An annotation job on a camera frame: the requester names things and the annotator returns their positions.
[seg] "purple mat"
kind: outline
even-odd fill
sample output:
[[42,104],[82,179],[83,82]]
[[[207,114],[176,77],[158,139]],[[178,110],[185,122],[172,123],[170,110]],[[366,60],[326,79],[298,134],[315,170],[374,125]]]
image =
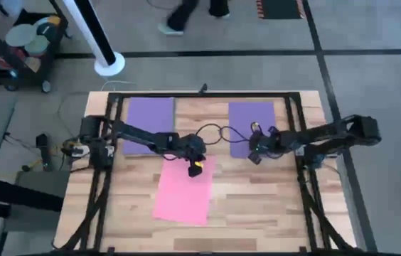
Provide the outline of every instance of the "purple mat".
[[[229,103],[229,126],[235,128],[246,138],[251,137],[251,123],[260,124],[262,131],[268,135],[268,129],[276,126],[273,102],[231,102]],[[230,140],[239,141],[242,137],[230,130]],[[246,159],[250,154],[248,142],[230,145],[230,155],[234,158]]]
[[[133,97],[129,100],[127,124],[148,132],[173,132],[174,106],[172,97]],[[125,141],[123,154],[154,153],[146,146]]]

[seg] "wooden tabletop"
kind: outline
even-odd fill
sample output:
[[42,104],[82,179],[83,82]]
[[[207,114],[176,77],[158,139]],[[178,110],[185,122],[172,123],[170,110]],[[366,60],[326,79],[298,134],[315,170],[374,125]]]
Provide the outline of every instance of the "wooden tabletop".
[[[85,115],[104,114],[108,92],[91,92]],[[300,92],[308,128],[325,124],[319,94]],[[273,101],[278,129],[289,129],[282,98],[199,97],[176,99],[176,132],[194,133],[204,124],[228,125],[229,102]],[[122,120],[127,118],[127,100]],[[218,138],[215,128],[199,134],[204,141]],[[153,219],[154,197],[163,159],[158,156],[124,156],[119,141],[112,172],[101,251],[109,246],[117,252],[173,251],[273,251],[296,252],[309,247],[296,164],[293,154],[278,160],[263,159],[258,166],[247,159],[233,159],[230,145],[208,146],[216,155],[208,224],[192,226]],[[317,171],[324,209],[337,231],[355,245],[348,209],[334,159]],[[73,168],[87,165],[76,161]],[[93,170],[70,176],[55,237],[63,245],[85,216]],[[94,240],[96,219],[91,225],[89,246]],[[319,225],[315,229],[320,245]]]

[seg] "person's leg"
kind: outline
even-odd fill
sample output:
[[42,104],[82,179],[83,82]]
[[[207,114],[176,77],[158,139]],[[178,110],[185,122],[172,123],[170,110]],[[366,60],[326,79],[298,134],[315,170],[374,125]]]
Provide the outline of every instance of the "person's leg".
[[186,23],[198,3],[199,0],[183,0],[167,19],[167,26],[175,31],[184,31]]
[[228,0],[210,0],[210,9],[208,10],[211,16],[222,18],[229,15]]

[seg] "table frame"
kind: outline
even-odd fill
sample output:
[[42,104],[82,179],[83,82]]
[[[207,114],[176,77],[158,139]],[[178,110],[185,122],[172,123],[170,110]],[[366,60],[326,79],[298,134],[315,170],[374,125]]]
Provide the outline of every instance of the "table frame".
[[[277,97],[284,99],[289,129],[291,131],[296,131],[294,113],[292,112],[292,102],[295,104],[296,113],[299,118],[299,128],[301,131],[306,130],[306,120],[301,105],[301,95],[299,92],[111,92],[107,96],[107,105],[105,110],[105,117],[108,119],[120,120],[122,116],[123,102],[124,99],[128,97]],[[112,118],[112,108],[117,105],[117,110],[115,111],[115,117]],[[101,131],[101,135],[104,136],[111,132],[111,128],[108,125],[104,125]],[[117,150],[117,138],[112,140],[112,146],[114,146],[115,151]],[[346,243],[346,241],[335,231],[334,227],[324,215],[324,207],[322,205],[321,194],[319,190],[319,183],[316,176],[316,171],[313,168],[308,169],[309,180],[306,181],[304,175],[304,168],[301,164],[301,156],[295,154],[295,162],[297,169],[297,181],[299,182],[299,188],[301,192],[301,200],[304,209],[304,216],[306,222],[306,229],[309,239],[310,248],[312,251],[317,249],[327,249],[330,250],[331,242],[336,243],[339,249],[347,250],[352,249],[352,247]],[[92,178],[92,185],[90,187],[90,194],[87,204],[87,210],[85,213],[85,218],[80,224],[80,227],[75,231],[74,235],[69,239],[69,241],[63,246],[63,249],[71,250],[73,249],[80,240],[80,250],[87,249],[87,241],[90,236],[90,225],[92,219],[95,217],[96,213],[99,211],[99,217],[97,221],[97,227],[95,230],[95,241],[93,246],[93,251],[99,251],[103,227],[105,223],[105,216],[107,210],[107,198],[109,194],[109,188],[112,181],[112,171],[113,167],[107,168],[105,170],[95,169]],[[97,196],[98,187],[100,186],[100,174],[104,172],[105,177],[102,182],[102,190]],[[306,185],[311,184],[311,192]],[[316,242],[316,234],[314,232],[314,222],[311,211],[317,216],[322,238],[322,247],[319,247]],[[306,252],[305,247],[300,247],[301,252]]]

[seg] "pink mat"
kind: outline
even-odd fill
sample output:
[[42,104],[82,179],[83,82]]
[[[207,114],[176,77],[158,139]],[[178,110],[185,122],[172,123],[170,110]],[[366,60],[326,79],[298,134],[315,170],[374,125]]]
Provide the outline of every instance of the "pink mat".
[[201,175],[188,176],[189,162],[183,159],[164,160],[153,217],[194,225],[206,225],[210,189],[216,158],[203,161]]

